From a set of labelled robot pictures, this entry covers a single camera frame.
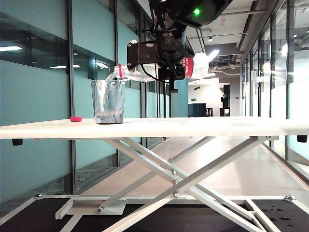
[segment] red bottle label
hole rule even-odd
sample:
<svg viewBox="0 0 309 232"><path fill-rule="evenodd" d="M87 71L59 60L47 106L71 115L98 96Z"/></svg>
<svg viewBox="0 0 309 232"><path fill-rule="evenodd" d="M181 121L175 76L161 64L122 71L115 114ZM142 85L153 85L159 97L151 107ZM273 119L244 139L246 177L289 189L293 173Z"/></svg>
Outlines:
<svg viewBox="0 0 309 232"><path fill-rule="evenodd" d="M190 78L193 73L193 59L185 57L183 58L182 64L184 67L185 77Z"/></svg>

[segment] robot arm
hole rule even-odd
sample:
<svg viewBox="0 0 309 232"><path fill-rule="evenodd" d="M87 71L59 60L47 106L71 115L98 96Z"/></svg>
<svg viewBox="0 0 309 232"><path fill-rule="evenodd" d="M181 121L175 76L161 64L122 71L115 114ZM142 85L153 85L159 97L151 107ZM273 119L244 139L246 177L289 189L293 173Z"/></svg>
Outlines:
<svg viewBox="0 0 309 232"><path fill-rule="evenodd" d="M156 63L159 66L157 81L169 82L170 92L177 92L174 81L185 78L182 60L195 55L186 37L187 26L198 29L211 23L231 1L149 0L150 33L156 40L128 44L128 69L133 71L137 65L143 68L143 64Z"/></svg>

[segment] plastic water bottle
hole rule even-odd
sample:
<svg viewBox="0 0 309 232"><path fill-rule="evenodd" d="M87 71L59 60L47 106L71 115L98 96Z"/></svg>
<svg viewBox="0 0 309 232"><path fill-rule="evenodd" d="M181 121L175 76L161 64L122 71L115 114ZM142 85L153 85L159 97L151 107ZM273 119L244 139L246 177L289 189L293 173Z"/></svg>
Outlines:
<svg viewBox="0 0 309 232"><path fill-rule="evenodd" d="M194 58L184 58L182 64L187 78L203 79L208 74L209 59L203 52L196 53Z"/></svg>
<svg viewBox="0 0 309 232"><path fill-rule="evenodd" d="M185 77L192 79L203 79L208 74L209 69L209 59L205 53L196 53L194 58L184 58L182 65L185 69ZM156 73L158 73L158 66L155 64L144 64L144 69L155 78ZM148 76L141 68L140 65L137 65L135 71L129 72L127 65L117 65L114 69L114 76L119 79L131 79L135 81L149 82L154 81L153 78Z"/></svg>
<svg viewBox="0 0 309 232"><path fill-rule="evenodd" d="M152 75L153 77L156 78L156 72L155 71L155 64L144 64L144 69ZM148 76L141 68L140 65L137 65L135 68L135 71L129 72L127 65L117 65L115 66L114 69L114 76L119 79L123 79L124 81L126 79L131 79L134 81L144 81L144 82L149 82L149 81L154 81L153 78Z"/></svg>

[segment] recessed light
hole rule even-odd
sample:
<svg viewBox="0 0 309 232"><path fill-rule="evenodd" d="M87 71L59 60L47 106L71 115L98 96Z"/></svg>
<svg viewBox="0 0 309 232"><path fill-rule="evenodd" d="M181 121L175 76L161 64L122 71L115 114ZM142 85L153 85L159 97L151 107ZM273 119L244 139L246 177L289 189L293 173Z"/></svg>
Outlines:
<svg viewBox="0 0 309 232"><path fill-rule="evenodd" d="M73 65L74 68L79 68L80 66L77 65L77 64L74 64ZM50 67L51 69L66 69L67 67L66 66L52 66Z"/></svg>
<svg viewBox="0 0 309 232"><path fill-rule="evenodd" d="M208 56L208 60L212 61L217 55L219 54L219 50L216 49L213 52L210 53L210 55Z"/></svg>
<svg viewBox="0 0 309 232"><path fill-rule="evenodd" d="M105 69L107 69L107 68L109 68L106 64L103 64L103 63L101 63L101 62L96 62L96 64L100 67L100 68L105 68Z"/></svg>
<svg viewBox="0 0 309 232"><path fill-rule="evenodd" d="M16 51L22 49L21 47L18 46L7 46L7 47L0 47L0 52L5 52L5 51Z"/></svg>

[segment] black chair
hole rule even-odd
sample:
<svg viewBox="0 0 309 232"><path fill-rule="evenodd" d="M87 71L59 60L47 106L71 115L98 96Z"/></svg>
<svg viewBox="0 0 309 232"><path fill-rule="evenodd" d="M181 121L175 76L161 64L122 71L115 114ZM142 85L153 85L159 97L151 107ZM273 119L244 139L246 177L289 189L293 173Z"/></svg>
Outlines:
<svg viewBox="0 0 309 232"><path fill-rule="evenodd" d="M213 117L213 108L206 108L206 117Z"/></svg>

